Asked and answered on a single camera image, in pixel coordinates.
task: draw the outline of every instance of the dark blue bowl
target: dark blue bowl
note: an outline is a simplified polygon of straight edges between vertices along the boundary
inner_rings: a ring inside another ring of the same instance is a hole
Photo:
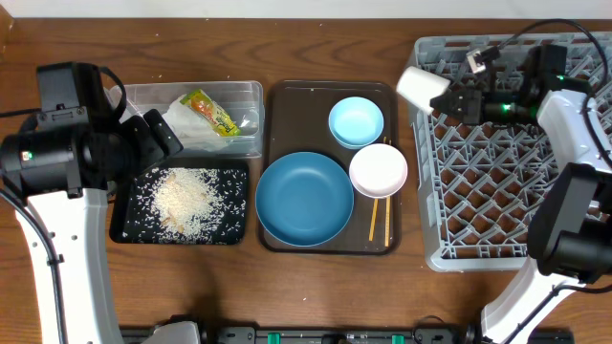
[[[271,164],[255,193],[264,228],[297,247],[320,245],[338,235],[351,218],[353,202],[353,185],[342,167],[308,152]]]

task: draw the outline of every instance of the yellow snack package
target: yellow snack package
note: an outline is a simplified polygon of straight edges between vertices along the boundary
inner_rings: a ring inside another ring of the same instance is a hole
[[[206,118],[217,134],[221,136],[240,135],[240,129],[231,120],[230,115],[204,91],[191,92],[181,99],[181,104],[188,106],[198,115]]]

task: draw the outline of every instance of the wooden chopstick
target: wooden chopstick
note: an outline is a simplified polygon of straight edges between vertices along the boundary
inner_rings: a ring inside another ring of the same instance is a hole
[[[389,247],[389,228],[390,228],[390,213],[391,213],[391,197],[386,198],[386,211],[384,213],[384,246]]]
[[[382,143],[386,143],[386,137],[382,139]],[[376,224],[376,212],[379,208],[379,199],[374,199],[374,206],[372,207],[372,222],[370,223],[370,241],[374,240],[374,226]]]

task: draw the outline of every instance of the wooden table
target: wooden table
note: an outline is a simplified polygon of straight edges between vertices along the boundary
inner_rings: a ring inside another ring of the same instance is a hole
[[[378,80],[394,86],[416,39],[429,35],[517,32],[528,21],[19,19],[0,63],[0,111],[39,105],[34,69],[66,60],[107,65],[126,84],[283,79]],[[612,22],[591,21],[593,31]],[[551,26],[546,32],[568,31]],[[416,171],[403,101],[400,145]],[[22,118],[3,119],[0,136]],[[261,172],[251,170],[251,196]],[[275,254],[255,235],[235,247],[118,245],[107,240],[122,325],[150,326],[192,312],[211,324],[409,327],[428,314],[466,324],[510,282],[513,272],[438,273],[425,263],[417,173],[402,190],[403,238],[379,258]],[[40,341],[30,255],[11,209],[0,205],[0,341]],[[578,343],[612,341],[612,296],[575,294],[544,322],[569,327]]]

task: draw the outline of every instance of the dish rack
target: dish rack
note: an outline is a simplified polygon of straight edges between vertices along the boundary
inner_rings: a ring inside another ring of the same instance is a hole
[[[596,32],[608,59],[612,32]],[[497,45],[510,35],[423,37],[408,66],[451,80],[450,88],[479,87],[466,53]],[[568,48],[566,74],[596,86],[603,64],[581,33],[524,34],[493,67],[497,90],[517,90],[520,65],[537,45]],[[603,130],[612,139],[612,81],[596,94]],[[419,163],[419,214],[426,262],[436,271],[519,269],[527,256],[527,229],[554,183],[557,162],[546,135],[525,125],[466,126],[445,114],[426,116],[408,104]],[[606,215],[590,209],[587,217]]]

